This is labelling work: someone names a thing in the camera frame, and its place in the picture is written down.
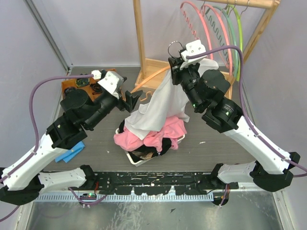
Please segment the white t shirt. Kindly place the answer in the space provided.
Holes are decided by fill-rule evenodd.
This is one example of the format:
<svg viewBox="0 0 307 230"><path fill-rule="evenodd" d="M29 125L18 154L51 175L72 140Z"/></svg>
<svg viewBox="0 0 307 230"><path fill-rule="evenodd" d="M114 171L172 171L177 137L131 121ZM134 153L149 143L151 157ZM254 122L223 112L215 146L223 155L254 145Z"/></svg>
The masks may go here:
<svg viewBox="0 0 307 230"><path fill-rule="evenodd" d="M189 121L185 106L189 99L180 85L173 85L171 72L153 93L149 103L140 104L138 110L125 119L128 131L143 140L151 131L160 131L166 119L171 116Z"/></svg>

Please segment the light pink t shirt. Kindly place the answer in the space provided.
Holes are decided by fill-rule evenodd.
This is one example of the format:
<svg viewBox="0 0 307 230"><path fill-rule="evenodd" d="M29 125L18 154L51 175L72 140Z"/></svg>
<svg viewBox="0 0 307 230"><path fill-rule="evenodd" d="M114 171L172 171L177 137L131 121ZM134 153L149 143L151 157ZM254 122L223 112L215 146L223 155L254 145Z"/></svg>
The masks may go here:
<svg viewBox="0 0 307 230"><path fill-rule="evenodd" d="M166 119L164 126L159 131L150 131L143 138L137 137L129 131L125 122L119 125L119 132L114 135L114 142L126 151L134 151L141 147L153 147L156 152L164 154L171 148L171 139L179 139L187 133L183 120L176 116Z"/></svg>

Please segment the salmon pink hanger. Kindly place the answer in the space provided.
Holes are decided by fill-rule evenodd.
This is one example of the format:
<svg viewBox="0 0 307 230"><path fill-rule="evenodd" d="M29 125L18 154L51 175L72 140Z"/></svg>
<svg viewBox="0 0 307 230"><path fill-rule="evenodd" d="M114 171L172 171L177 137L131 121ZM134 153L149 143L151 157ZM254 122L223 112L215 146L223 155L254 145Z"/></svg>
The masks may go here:
<svg viewBox="0 0 307 230"><path fill-rule="evenodd" d="M219 46L230 45L228 30L223 21L223 11L218 8L204 3L201 6L201 13L203 17L206 18L211 26L213 34L215 35L215 40L218 42ZM228 70L230 76L233 76L233 55L230 49L225 49L220 51L222 53L221 59L224 60L225 67Z"/></svg>

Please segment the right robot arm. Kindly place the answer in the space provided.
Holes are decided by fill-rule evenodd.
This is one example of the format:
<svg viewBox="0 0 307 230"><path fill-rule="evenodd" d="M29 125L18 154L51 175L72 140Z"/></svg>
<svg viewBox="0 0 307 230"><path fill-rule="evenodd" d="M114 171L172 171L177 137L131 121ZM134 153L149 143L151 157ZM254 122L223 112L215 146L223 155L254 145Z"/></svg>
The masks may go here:
<svg viewBox="0 0 307 230"><path fill-rule="evenodd" d="M209 68L199 74L200 63L186 66L180 57L169 57L168 62L172 83L182 87L194 111L202 114L202 120L236 141L255 159L245 164L217 164L210 174L211 185L220 189L230 183L254 183L269 192L288 187L294 175L285 159L299 162L300 155L281 150L281 156L277 156L275 144L269 148L262 142L264 136L255 134L248 126L249 119L244 117L241 107L225 97L230 83L221 71Z"/></svg>

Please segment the orange hanger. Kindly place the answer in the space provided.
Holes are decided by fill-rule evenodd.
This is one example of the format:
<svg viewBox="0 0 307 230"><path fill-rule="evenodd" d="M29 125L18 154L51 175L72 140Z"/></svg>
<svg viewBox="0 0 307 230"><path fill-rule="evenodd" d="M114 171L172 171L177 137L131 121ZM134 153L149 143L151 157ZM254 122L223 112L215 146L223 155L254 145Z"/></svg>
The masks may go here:
<svg viewBox="0 0 307 230"><path fill-rule="evenodd" d="M154 91L164 80L166 72L170 70L170 65L166 61L156 59L141 58L141 60L144 66L141 66L134 89L131 93L143 91L145 97L140 99L142 102L153 95Z"/></svg>

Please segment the mint green hanger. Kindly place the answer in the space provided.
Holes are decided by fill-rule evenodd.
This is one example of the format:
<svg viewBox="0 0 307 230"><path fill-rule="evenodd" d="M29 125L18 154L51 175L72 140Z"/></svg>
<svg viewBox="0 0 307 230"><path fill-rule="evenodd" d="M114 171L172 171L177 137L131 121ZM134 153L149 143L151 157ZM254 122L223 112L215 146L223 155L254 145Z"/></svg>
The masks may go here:
<svg viewBox="0 0 307 230"><path fill-rule="evenodd" d="M224 21L224 24L226 26L226 29L228 30L228 36L229 36L230 45L237 46L238 45L238 41L235 42L235 44L233 44L233 42L232 42L232 36L234 35L235 39L236 39L236 36L237 36L237 24L236 24L236 18L234 16L234 14L231 13L230 18L229 18L228 15L227 15L227 12L226 12L227 11L227 9L226 9L227 7L223 8L223 7L219 7L217 5L213 5L213 6L218 8L219 10L223 11L223 21ZM219 45L218 42L216 42L215 37L213 39L213 43L216 46ZM233 52L236 52L236 51L235 50L231 50L231 51L232 51L232 55L233 55L233 77L234 77L235 55L233 54Z"/></svg>

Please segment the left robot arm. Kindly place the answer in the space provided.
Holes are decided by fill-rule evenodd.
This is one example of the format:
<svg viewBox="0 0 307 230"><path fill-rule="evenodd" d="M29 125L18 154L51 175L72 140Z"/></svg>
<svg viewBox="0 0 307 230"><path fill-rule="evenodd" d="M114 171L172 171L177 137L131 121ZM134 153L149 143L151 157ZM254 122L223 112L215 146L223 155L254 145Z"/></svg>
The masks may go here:
<svg viewBox="0 0 307 230"><path fill-rule="evenodd" d="M64 111L48 128L42 138L16 163L0 170L0 200L21 206L39 195L62 188L90 190L96 184L96 175L89 165L74 170L47 172L42 170L56 157L71 150L87 138L86 131L102 121L115 107L131 112L142 91L121 94L126 80L114 72L108 72L98 83L102 93L92 100L83 89L70 91L60 102Z"/></svg>

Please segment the green plastic hanger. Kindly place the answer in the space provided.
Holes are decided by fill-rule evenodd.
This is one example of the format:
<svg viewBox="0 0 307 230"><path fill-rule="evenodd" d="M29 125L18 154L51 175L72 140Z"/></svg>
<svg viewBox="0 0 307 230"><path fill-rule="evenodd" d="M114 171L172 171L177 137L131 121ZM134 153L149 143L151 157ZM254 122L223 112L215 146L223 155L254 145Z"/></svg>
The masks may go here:
<svg viewBox="0 0 307 230"><path fill-rule="evenodd" d="M243 51L243 27L242 27L242 22L241 22L241 13L238 12L236 9L235 5L229 5L227 6L227 15L230 18L231 13L234 14L236 18L236 24L237 24L237 36L235 39L235 36L232 36L232 42L235 44L235 42L238 41L238 47L240 48L241 51ZM240 79L240 58L237 52L233 52L235 55L235 67L234 67L234 78L236 81L239 81Z"/></svg>

